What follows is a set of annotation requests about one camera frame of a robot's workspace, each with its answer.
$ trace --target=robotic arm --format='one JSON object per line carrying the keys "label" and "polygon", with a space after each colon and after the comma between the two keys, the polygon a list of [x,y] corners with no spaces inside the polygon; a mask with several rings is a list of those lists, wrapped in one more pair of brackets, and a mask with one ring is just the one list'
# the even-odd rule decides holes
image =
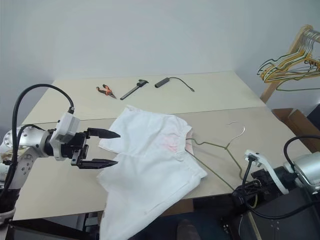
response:
{"label": "robotic arm", "polygon": [[79,169],[101,169],[118,163],[108,159],[85,160],[89,148],[86,141],[91,136],[112,139],[120,135],[100,128],[77,132],[80,120],[74,117],[73,111],[72,107],[72,111],[65,112],[55,129],[44,130],[33,124],[18,127],[15,132],[21,136],[17,138],[17,153],[14,148],[14,131],[10,130],[4,136],[0,145],[0,227],[13,218],[20,189],[37,158],[53,156],[57,161],[68,158],[71,159],[71,165]]}

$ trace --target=hanger hook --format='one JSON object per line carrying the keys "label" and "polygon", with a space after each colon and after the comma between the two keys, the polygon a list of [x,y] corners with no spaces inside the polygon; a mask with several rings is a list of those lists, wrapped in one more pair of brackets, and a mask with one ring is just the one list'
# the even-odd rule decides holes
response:
{"label": "hanger hook", "polygon": [[232,122],[228,123],[227,125],[231,125],[231,124],[234,124],[234,123],[238,123],[238,124],[241,124],[241,125],[243,126],[242,132],[241,132],[239,135],[237,135],[237,136],[235,136],[234,138],[232,138],[232,139],[230,140],[230,142],[228,143],[228,146],[231,144],[231,142],[232,142],[233,140],[235,140],[236,138],[241,137],[241,136],[245,133],[245,131],[246,131],[245,125],[242,124],[241,122],[238,122],[238,121],[232,121]]}

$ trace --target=white wall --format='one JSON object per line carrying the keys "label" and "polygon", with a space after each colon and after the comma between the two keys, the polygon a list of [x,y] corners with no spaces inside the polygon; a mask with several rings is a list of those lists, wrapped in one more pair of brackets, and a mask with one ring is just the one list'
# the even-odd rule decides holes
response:
{"label": "white wall", "polygon": [[[285,54],[304,24],[320,30],[318,0],[0,1],[0,136],[19,92],[55,78],[234,70],[260,95],[259,65]],[[27,96],[20,120],[43,92]],[[276,92],[268,106],[319,102],[318,91]]]}

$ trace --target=white fabric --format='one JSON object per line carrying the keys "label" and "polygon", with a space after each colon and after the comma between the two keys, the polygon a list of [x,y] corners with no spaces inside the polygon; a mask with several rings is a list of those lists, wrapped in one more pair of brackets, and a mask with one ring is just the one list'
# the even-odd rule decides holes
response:
{"label": "white fabric", "polygon": [[191,127],[174,115],[127,106],[110,131],[120,138],[103,139],[99,147],[118,153],[118,164],[98,176],[107,190],[100,224],[101,240],[126,240],[199,185],[207,173],[186,145]]}

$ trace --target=orange pliers handle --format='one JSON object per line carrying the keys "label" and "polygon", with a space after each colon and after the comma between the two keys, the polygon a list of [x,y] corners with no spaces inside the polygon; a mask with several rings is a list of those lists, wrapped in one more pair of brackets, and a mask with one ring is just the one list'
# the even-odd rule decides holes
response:
{"label": "orange pliers handle", "polygon": [[105,84],[102,85],[104,90],[100,89],[100,87],[96,87],[99,93],[105,94],[107,96],[111,96],[116,99],[116,96],[112,93],[112,90]]}

